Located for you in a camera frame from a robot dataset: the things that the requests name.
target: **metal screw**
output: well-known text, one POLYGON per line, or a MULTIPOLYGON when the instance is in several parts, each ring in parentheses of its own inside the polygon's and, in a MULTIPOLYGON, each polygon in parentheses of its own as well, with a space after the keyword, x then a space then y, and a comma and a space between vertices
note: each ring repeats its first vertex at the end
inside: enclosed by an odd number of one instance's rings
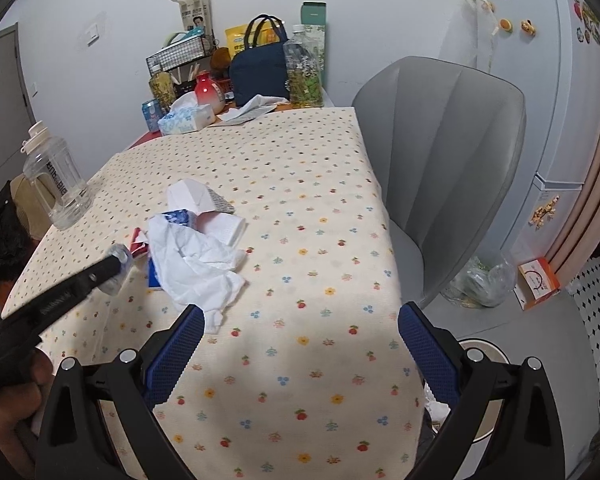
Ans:
POLYGON ((68 357, 60 363, 60 367, 62 368, 62 370, 71 370, 71 368, 73 368, 74 365, 75 359, 73 357, 68 357))
POLYGON ((466 356, 474 363, 479 363, 480 361, 482 361, 482 359, 484 359, 484 354, 482 353, 482 350, 479 350, 477 348, 469 348, 466 351, 466 356))
POLYGON ((540 368, 542 368, 542 363, 537 357, 530 357, 526 360, 526 364, 528 364, 529 368, 531 368, 532 370, 539 370, 540 368))
POLYGON ((132 349, 123 350, 122 353, 120 354, 120 360, 123 363, 130 363, 131 361, 133 361, 136 358, 137 355, 138 355, 138 352, 136 352, 135 350, 132 350, 132 349))

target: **light switch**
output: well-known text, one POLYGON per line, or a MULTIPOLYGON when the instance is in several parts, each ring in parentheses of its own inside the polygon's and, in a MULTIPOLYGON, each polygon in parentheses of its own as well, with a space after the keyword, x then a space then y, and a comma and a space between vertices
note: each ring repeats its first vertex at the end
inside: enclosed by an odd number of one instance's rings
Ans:
POLYGON ((90 45, 100 37, 98 33, 98 24, 94 23, 87 29, 87 45, 90 45))

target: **gray chair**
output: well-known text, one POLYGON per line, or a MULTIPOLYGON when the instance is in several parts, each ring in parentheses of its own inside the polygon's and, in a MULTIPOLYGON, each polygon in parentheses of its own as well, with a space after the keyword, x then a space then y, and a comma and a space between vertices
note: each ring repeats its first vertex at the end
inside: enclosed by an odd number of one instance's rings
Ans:
POLYGON ((406 57, 353 106, 391 219, 402 299, 423 308, 472 256, 509 190, 524 96, 468 67, 406 57))

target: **yellow package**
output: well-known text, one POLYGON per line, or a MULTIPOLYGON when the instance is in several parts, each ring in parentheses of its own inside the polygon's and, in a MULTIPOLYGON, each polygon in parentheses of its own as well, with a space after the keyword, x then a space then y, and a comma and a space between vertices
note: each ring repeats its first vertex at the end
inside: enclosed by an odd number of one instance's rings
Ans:
MULTIPOLYGON (((238 52, 242 52, 244 50, 244 35, 247 33, 247 27, 249 27, 249 25, 245 23, 244 25, 238 25, 238 27, 232 27, 225 30, 224 33, 226 34, 226 46, 229 49, 229 55, 231 56, 231 59, 233 59, 238 52)), ((256 33, 255 29, 256 27, 254 26, 251 30, 249 37, 250 43, 253 42, 253 37, 256 33)), ((278 36, 273 30, 271 24, 266 22, 260 31, 260 35, 258 36, 258 45, 275 43, 276 41, 278 41, 278 36)))

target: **red and white bottle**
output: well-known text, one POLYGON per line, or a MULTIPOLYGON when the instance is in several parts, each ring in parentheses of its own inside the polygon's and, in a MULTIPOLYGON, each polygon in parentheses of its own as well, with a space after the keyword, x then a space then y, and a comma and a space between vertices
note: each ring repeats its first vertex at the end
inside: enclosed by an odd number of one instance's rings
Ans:
POLYGON ((224 92, 209 72, 203 72, 196 78, 196 97, 201 105, 211 105, 214 113, 218 115, 226 104, 224 92))

